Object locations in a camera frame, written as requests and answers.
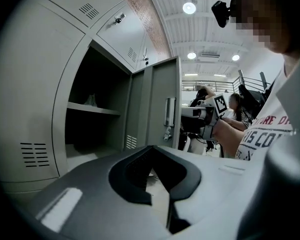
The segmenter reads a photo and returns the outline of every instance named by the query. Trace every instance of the locker vent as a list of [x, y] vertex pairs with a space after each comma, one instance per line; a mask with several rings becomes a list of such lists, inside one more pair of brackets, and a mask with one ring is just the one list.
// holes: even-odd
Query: locker vent
[[137, 60], [137, 54], [134, 52], [134, 50], [130, 47], [128, 51], [128, 56], [131, 58], [133, 62], [136, 62]]
[[99, 12], [94, 9], [89, 3], [86, 3], [84, 6], [79, 8], [79, 10], [91, 20], [99, 14]]
[[25, 167], [50, 166], [46, 144], [22, 142], [20, 145]]
[[135, 149], [137, 147], [137, 138], [127, 135], [125, 146], [128, 149]]

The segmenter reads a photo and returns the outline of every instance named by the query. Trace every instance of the round ceiling light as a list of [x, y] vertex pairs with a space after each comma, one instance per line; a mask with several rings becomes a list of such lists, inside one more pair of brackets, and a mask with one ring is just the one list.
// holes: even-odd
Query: round ceiling light
[[238, 54], [233, 55], [233, 57], [232, 57], [232, 60], [233, 60], [234, 62], [238, 61], [239, 59], [240, 59], [240, 56], [239, 56]]
[[186, 2], [182, 9], [186, 14], [193, 14], [196, 11], [196, 6], [192, 2]]
[[194, 53], [194, 52], [190, 52], [190, 53], [188, 54], [188, 59], [190, 59], [190, 60], [193, 60], [195, 57], [197, 57], [197, 55], [196, 55], [196, 53]]

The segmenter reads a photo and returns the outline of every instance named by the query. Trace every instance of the brick wall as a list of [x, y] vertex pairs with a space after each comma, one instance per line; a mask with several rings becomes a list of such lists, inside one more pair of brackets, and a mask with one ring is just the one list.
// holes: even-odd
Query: brick wall
[[140, 18], [158, 53], [158, 60], [171, 57], [168, 40], [152, 0], [127, 0]]

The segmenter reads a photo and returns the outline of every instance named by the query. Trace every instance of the sleeve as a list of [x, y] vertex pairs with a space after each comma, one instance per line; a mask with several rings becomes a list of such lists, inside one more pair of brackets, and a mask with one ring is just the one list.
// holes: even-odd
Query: sleeve
[[245, 125], [246, 128], [250, 126], [249, 118], [243, 111], [241, 112], [241, 122]]

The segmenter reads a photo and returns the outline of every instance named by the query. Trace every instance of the air conditioning vent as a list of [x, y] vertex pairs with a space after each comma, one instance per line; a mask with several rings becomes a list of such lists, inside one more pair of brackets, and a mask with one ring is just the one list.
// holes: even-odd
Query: air conditioning vent
[[99, 14], [99, 12], [94, 9], [89, 3], [86, 3], [84, 6], [79, 8], [79, 10], [91, 20]]
[[125, 146], [128, 149], [135, 149], [137, 147], [137, 138], [127, 135]]
[[25, 167], [50, 166], [45, 143], [22, 142], [20, 145]]
[[202, 62], [217, 62], [219, 58], [220, 54], [201, 53], [201, 56], [198, 59]]
[[133, 62], [136, 62], [137, 60], [137, 54], [135, 53], [135, 51], [130, 47], [129, 51], [128, 51], [128, 56], [130, 57], [130, 59]]

